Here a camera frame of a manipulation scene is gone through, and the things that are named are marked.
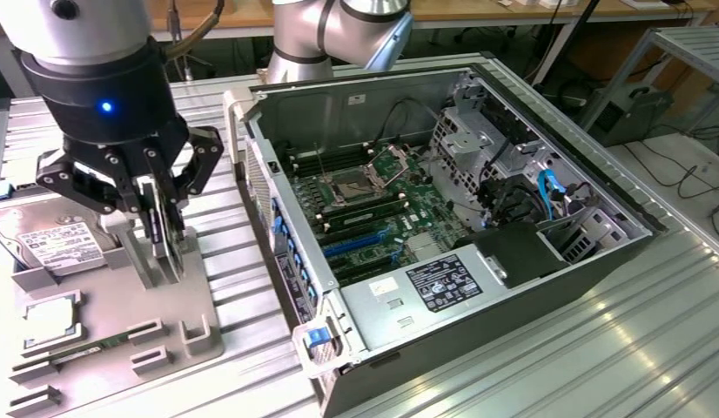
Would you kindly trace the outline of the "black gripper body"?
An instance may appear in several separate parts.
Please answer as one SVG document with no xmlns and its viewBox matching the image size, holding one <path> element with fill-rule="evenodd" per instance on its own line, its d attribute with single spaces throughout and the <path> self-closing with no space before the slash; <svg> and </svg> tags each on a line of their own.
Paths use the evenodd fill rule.
<svg viewBox="0 0 719 418">
<path fill-rule="evenodd" d="M 150 148 L 166 167 L 173 165 L 189 132 L 152 37 L 129 56 L 104 64 L 44 64 L 27 53 L 21 60 L 76 162 L 109 174 L 112 154 L 133 175 L 146 175 Z"/>
</svg>

